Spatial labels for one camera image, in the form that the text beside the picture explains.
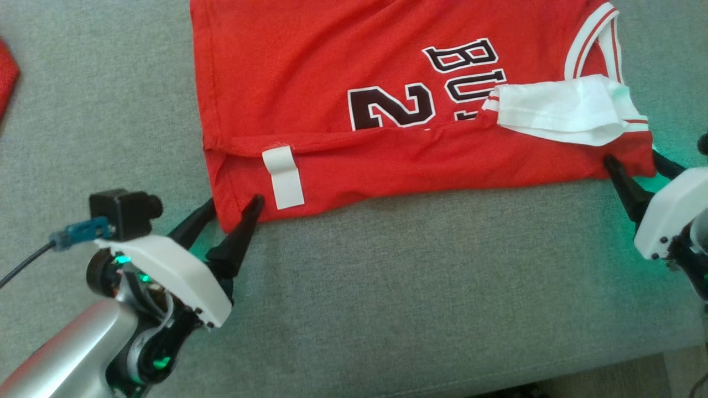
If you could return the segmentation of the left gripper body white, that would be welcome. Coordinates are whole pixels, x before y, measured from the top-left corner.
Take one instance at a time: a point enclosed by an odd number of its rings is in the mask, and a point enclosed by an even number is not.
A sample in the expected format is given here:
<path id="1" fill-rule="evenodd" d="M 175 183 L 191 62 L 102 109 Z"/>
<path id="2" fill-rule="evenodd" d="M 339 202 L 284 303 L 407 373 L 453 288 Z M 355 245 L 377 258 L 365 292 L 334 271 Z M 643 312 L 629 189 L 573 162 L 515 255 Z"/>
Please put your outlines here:
<path id="1" fill-rule="evenodd" d="M 126 242 L 96 239 L 99 248 L 122 252 L 137 269 L 191 307 L 199 319 L 220 328 L 232 312 L 232 303 L 207 265 L 165 236 L 147 235 Z"/>

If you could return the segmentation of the red basketball shorts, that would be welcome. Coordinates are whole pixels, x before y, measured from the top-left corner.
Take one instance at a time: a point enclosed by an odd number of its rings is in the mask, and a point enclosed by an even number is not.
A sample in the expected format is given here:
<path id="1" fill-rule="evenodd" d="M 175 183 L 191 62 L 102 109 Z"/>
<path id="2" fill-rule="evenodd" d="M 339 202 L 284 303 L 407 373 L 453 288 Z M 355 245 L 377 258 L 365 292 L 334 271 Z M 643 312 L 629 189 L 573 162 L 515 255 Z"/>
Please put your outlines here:
<path id="1" fill-rule="evenodd" d="M 0 123 L 13 96 L 19 75 L 20 68 L 7 44 L 0 37 Z"/>

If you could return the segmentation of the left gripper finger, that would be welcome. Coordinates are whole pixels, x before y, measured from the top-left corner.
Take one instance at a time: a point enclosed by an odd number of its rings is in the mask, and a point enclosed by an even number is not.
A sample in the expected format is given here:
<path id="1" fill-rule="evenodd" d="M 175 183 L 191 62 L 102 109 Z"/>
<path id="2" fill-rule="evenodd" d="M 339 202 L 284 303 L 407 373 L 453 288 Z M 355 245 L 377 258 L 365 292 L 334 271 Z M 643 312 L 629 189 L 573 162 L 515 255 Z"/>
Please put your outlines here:
<path id="1" fill-rule="evenodd" d="M 206 254 L 207 266 L 218 280 L 237 277 L 255 234 L 264 206 L 264 197 L 255 195 L 241 212 L 241 221 Z"/>
<path id="2" fill-rule="evenodd" d="M 216 217 L 214 199 L 210 198 L 192 214 L 183 219 L 170 233 L 169 238 L 184 248 L 190 249 L 203 229 Z"/>

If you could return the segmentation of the red basketball jersey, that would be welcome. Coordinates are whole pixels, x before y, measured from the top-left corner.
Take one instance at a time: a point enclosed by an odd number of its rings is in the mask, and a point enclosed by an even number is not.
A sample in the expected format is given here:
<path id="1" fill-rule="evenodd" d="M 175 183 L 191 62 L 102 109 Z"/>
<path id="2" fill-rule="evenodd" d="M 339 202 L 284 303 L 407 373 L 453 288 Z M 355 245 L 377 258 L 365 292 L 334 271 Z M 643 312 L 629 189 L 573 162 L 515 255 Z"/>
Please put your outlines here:
<path id="1" fill-rule="evenodd" d="M 652 177 L 609 0 L 191 0 L 220 225 L 372 197 Z"/>

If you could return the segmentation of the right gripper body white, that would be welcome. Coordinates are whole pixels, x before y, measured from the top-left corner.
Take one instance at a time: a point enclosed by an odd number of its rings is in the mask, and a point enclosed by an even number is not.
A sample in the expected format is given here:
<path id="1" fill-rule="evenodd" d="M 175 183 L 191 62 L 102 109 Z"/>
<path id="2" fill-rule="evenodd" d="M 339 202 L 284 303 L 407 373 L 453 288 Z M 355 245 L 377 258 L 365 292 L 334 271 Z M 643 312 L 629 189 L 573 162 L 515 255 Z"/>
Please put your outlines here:
<path id="1" fill-rule="evenodd" d="M 708 166 L 689 168 L 650 199 L 634 238 L 634 246 L 645 259 L 668 255 L 672 237 L 703 211 L 708 210 Z"/>

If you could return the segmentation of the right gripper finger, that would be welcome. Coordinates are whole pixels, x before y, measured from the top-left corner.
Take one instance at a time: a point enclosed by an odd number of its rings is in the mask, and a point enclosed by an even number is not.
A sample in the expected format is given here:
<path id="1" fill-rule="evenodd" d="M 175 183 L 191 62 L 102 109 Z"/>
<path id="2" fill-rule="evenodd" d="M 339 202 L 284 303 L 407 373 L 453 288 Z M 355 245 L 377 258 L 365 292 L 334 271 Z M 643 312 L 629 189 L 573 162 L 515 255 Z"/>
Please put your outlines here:
<path id="1" fill-rule="evenodd" d="M 603 165 L 628 218 L 635 224 L 641 224 L 654 193 L 645 190 L 630 177 L 622 163 L 613 155 L 605 156 Z"/>
<path id="2" fill-rule="evenodd" d="M 670 180 L 677 178 L 686 170 L 684 166 L 668 159 L 656 149 L 653 149 L 653 162 L 657 173 Z"/>

